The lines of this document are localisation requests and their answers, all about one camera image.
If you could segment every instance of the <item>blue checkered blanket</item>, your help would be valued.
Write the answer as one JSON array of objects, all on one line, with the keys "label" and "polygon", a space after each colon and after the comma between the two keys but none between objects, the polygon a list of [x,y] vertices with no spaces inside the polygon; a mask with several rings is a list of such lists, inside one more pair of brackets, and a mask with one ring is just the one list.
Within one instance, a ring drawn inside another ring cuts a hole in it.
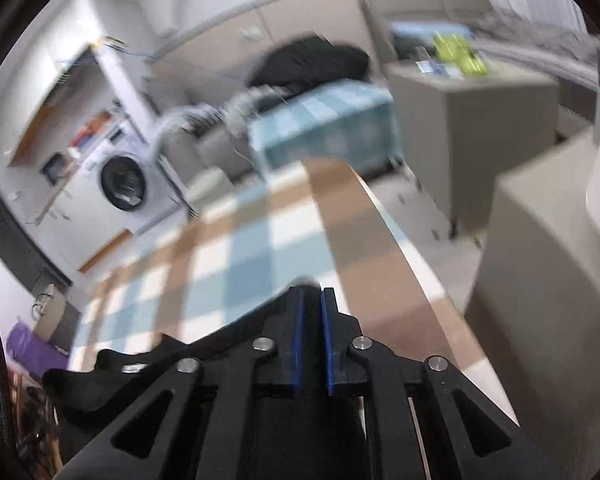
[{"label": "blue checkered blanket", "polygon": [[327,156],[364,173],[401,159],[392,104],[386,88],[340,80],[279,105],[249,127],[256,170]]}]

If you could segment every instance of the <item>white cabinet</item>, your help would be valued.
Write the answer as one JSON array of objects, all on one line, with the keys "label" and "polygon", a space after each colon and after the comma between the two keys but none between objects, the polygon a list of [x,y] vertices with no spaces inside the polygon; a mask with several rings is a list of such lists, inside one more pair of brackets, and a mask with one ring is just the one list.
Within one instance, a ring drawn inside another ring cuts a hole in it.
[{"label": "white cabinet", "polygon": [[37,243],[49,256],[57,253],[79,269],[83,264],[79,237],[65,216],[55,204],[51,206],[38,227]]},{"label": "white cabinet", "polygon": [[113,207],[98,183],[76,174],[40,222],[40,243],[80,269],[125,230],[125,212]]},{"label": "white cabinet", "polygon": [[79,172],[56,198],[54,206],[74,236],[77,247],[72,262],[78,262],[76,268],[125,230],[126,213],[106,200],[95,180]]}]

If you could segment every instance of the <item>metal screw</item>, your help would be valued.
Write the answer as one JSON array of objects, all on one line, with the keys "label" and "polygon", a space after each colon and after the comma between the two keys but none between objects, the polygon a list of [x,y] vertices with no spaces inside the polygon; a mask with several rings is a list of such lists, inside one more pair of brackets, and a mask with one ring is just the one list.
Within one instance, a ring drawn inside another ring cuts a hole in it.
[{"label": "metal screw", "polygon": [[184,359],[180,359],[180,361],[178,361],[176,369],[183,374],[192,374],[198,369],[198,366],[200,366],[200,362],[197,359],[194,359],[193,357],[185,357]]},{"label": "metal screw", "polygon": [[276,343],[273,339],[269,339],[268,337],[259,337],[253,341],[253,348],[263,352],[271,350],[275,345]]},{"label": "metal screw", "polygon": [[358,350],[366,350],[367,348],[371,348],[373,341],[366,336],[359,335],[358,337],[353,338],[351,344]]},{"label": "metal screw", "polygon": [[447,360],[443,357],[440,357],[439,355],[433,356],[431,359],[429,359],[429,368],[437,372],[442,372],[443,370],[446,370],[448,366],[449,363],[447,362]]}]

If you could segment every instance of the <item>yellow object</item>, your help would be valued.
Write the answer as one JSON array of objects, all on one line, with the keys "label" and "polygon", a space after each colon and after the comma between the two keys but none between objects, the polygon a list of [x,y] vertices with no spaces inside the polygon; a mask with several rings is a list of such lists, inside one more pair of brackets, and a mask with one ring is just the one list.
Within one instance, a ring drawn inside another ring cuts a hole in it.
[{"label": "yellow object", "polygon": [[433,41],[436,47],[436,57],[442,63],[455,62],[471,52],[466,38],[458,34],[436,32],[433,35]]},{"label": "yellow object", "polygon": [[456,64],[464,75],[487,75],[489,73],[484,61],[475,54],[462,56],[456,61]]}]

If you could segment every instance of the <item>washing machine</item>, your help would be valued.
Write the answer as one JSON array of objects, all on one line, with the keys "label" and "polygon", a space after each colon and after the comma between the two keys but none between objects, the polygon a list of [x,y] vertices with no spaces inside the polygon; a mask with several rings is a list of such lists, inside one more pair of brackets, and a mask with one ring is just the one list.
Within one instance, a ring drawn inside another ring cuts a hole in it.
[{"label": "washing machine", "polygon": [[183,206],[146,140],[128,119],[113,121],[80,165],[103,197],[122,211],[126,229],[142,234]]}]

